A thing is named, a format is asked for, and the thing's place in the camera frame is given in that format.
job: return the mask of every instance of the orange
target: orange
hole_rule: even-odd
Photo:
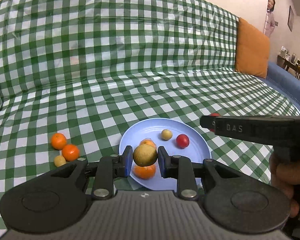
[[[67,144],[62,149],[62,156],[68,161],[74,161],[79,157],[80,150],[73,144]]]
[[[140,167],[138,165],[133,167],[133,173],[141,179],[151,179],[155,174],[156,167],[154,164],[151,166]]]
[[[142,140],[140,142],[140,145],[141,144],[151,145],[152,147],[154,147],[155,149],[157,149],[157,146],[155,145],[155,143],[151,139],[149,139],[149,138]]]
[[[62,133],[55,133],[51,137],[51,145],[56,150],[62,150],[67,144],[67,139]]]

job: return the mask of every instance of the hand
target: hand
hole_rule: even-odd
[[[293,185],[300,184],[300,161],[296,163],[280,163],[278,158],[270,156],[271,185],[282,191],[290,199],[290,217],[299,213],[299,204],[293,197]]]

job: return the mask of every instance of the red tomato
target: red tomato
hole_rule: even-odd
[[[220,114],[218,113],[212,113],[212,114],[209,114],[209,116],[221,116]]]
[[[190,144],[189,137],[185,134],[179,134],[176,138],[177,144],[180,148],[186,148]]]

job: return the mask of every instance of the blue plate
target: blue plate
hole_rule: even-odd
[[[168,141],[161,139],[161,131],[163,129],[169,129],[172,132],[172,138]],[[189,137],[190,145],[181,149],[176,144],[176,137],[179,134],[185,134]],[[139,145],[139,143],[145,139],[151,138],[153,142],[159,146],[164,146],[170,156],[182,155],[190,158],[192,162],[202,163],[203,159],[211,158],[208,145],[203,137],[192,127],[166,118],[151,118],[140,121],[132,125],[121,138],[119,144],[119,154],[121,155],[127,145],[131,145],[133,150]],[[161,177],[158,161],[155,163],[156,172],[151,179],[140,179],[132,172],[132,163],[130,176],[142,186],[151,190],[174,190],[177,191],[177,180]]]

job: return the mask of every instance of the picture frame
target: picture frame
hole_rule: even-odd
[[[292,32],[292,28],[293,28],[293,20],[294,20],[294,13],[293,13],[292,7],[290,6],[289,7],[288,27],[291,32]]]

